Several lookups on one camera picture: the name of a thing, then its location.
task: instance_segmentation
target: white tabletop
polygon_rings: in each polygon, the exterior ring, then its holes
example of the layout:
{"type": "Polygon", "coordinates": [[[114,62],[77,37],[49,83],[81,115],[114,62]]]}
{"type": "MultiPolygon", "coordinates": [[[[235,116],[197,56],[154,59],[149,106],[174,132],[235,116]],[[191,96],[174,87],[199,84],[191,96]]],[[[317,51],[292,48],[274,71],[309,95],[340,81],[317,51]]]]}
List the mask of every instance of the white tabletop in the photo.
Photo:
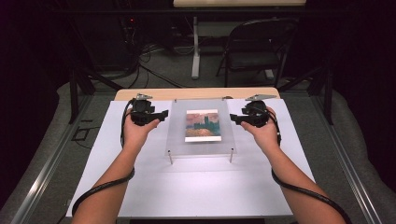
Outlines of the white tabletop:
{"type": "Polygon", "coordinates": [[[175,7],[301,7],[306,0],[174,0],[175,7]]]}
{"type": "MultiPolygon", "coordinates": [[[[229,112],[241,115],[245,100],[227,100],[229,112]]],[[[285,102],[265,100],[277,114],[281,147],[313,179],[285,102]]],[[[113,101],[88,158],[72,204],[90,189],[121,150],[120,121],[126,102],[113,101]]],[[[152,101],[156,112],[172,101],[152,101]]],[[[290,216],[280,187],[271,177],[269,161],[240,126],[232,125],[237,153],[228,156],[175,158],[165,155],[169,118],[148,136],[135,164],[119,217],[240,218],[290,216]]],[[[71,217],[71,208],[67,216],[71,217]]]]}

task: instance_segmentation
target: desk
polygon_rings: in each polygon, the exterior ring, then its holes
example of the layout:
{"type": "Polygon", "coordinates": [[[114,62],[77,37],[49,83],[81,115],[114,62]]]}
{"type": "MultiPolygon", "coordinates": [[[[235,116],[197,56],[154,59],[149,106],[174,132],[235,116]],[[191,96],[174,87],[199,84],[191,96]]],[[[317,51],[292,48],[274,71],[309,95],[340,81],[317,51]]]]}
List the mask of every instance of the desk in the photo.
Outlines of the desk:
{"type": "MultiPolygon", "coordinates": [[[[156,112],[170,109],[173,99],[242,97],[274,94],[274,88],[121,90],[111,102],[93,145],[72,204],[88,190],[120,152],[120,119],[124,100],[137,93],[151,94],[156,112]]],[[[283,100],[265,101],[275,111],[288,156],[313,179],[288,109],[283,100]]],[[[230,113],[241,114],[244,99],[227,100],[230,113]]],[[[253,137],[232,125],[236,152],[229,155],[176,158],[165,156],[170,118],[148,136],[136,161],[136,174],[128,185],[119,213],[124,218],[253,218],[291,216],[280,187],[271,177],[269,161],[253,137]]],[[[71,216],[71,207],[67,216],[71,216]]]]}
{"type": "MultiPolygon", "coordinates": [[[[174,7],[303,7],[306,0],[174,0],[174,7]]],[[[200,53],[198,36],[228,36],[233,28],[239,24],[235,22],[226,22],[221,29],[213,29],[213,26],[206,22],[203,29],[198,26],[198,19],[193,19],[193,36],[194,36],[194,56],[192,61],[191,78],[199,77],[200,53]]]]}

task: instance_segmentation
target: wooden desk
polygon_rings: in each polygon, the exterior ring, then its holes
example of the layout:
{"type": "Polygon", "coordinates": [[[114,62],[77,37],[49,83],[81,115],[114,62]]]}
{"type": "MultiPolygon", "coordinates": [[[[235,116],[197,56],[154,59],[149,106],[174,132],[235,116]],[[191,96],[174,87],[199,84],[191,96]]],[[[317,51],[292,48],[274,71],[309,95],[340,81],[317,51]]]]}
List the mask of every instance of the wooden desk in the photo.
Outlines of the wooden desk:
{"type": "Polygon", "coordinates": [[[175,7],[300,7],[306,0],[174,0],[175,7]]]}
{"type": "Polygon", "coordinates": [[[231,96],[234,99],[245,99],[254,94],[275,95],[279,99],[279,92],[275,88],[190,88],[190,89],[135,89],[120,90],[114,100],[129,101],[138,93],[152,96],[155,101],[185,99],[185,98],[219,98],[231,96]]]}

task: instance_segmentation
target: chair leg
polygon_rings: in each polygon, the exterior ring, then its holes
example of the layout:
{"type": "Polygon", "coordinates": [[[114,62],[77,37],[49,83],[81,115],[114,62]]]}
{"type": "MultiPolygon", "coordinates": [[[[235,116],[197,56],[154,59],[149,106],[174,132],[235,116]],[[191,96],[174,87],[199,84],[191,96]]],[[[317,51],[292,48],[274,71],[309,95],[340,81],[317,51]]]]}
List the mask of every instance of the chair leg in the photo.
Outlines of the chair leg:
{"type": "Polygon", "coordinates": [[[282,55],[280,56],[280,64],[276,71],[276,77],[274,83],[275,88],[277,88],[277,82],[283,75],[283,68],[285,67],[285,62],[286,62],[286,53],[282,53],[282,55]]]}
{"type": "Polygon", "coordinates": [[[221,62],[220,62],[219,68],[218,68],[218,72],[216,73],[216,77],[218,77],[218,76],[219,76],[219,73],[220,73],[221,67],[222,67],[222,65],[223,65],[223,63],[224,63],[224,59],[225,59],[225,57],[223,56],[223,57],[222,57],[222,59],[221,59],[221,62]]]}
{"type": "Polygon", "coordinates": [[[224,72],[224,88],[227,88],[227,86],[228,86],[228,68],[226,65],[225,72],[224,72]]]}

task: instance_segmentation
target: picture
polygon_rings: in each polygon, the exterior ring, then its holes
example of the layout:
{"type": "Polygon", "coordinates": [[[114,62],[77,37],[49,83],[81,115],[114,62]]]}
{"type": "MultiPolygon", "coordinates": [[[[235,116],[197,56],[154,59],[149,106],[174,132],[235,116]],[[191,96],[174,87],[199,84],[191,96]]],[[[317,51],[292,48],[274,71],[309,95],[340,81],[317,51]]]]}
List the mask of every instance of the picture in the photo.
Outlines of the picture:
{"type": "Polygon", "coordinates": [[[218,110],[188,110],[185,141],[221,141],[218,110]]]}

